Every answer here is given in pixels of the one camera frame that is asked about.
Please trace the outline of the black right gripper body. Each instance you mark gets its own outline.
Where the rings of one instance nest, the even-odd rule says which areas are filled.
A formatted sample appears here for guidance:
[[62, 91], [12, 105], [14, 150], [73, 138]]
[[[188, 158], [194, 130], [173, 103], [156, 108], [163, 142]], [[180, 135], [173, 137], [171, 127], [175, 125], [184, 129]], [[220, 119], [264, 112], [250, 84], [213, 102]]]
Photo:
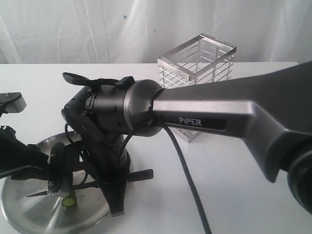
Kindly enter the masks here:
[[65, 175], [70, 185], [73, 173], [85, 172], [79, 185], [126, 185], [130, 175], [130, 157], [122, 152], [123, 137], [115, 141], [94, 143], [76, 132], [66, 132], [69, 145], [65, 147]]

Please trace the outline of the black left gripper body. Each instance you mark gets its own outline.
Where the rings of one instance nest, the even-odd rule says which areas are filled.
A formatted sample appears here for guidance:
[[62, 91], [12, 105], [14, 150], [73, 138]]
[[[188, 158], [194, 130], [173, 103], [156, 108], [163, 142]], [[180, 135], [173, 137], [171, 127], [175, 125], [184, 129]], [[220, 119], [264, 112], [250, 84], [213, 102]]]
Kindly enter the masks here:
[[0, 177], [5, 178], [29, 167], [29, 148], [17, 140], [16, 131], [10, 126], [0, 127]]

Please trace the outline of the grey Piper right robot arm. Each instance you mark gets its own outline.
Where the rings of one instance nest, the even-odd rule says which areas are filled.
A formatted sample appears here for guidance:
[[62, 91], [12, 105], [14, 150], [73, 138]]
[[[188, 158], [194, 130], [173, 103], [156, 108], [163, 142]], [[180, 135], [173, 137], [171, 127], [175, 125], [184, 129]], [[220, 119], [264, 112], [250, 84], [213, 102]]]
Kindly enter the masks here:
[[81, 135], [112, 214], [124, 211], [130, 158], [123, 135], [151, 137], [175, 127], [244, 141], [265, 178], [288, 174], [295, 200], [312, 210], [312, 64], [273, 73], [164, 89], [145, 79], [63, 73], [81, 90], [61, 113]]

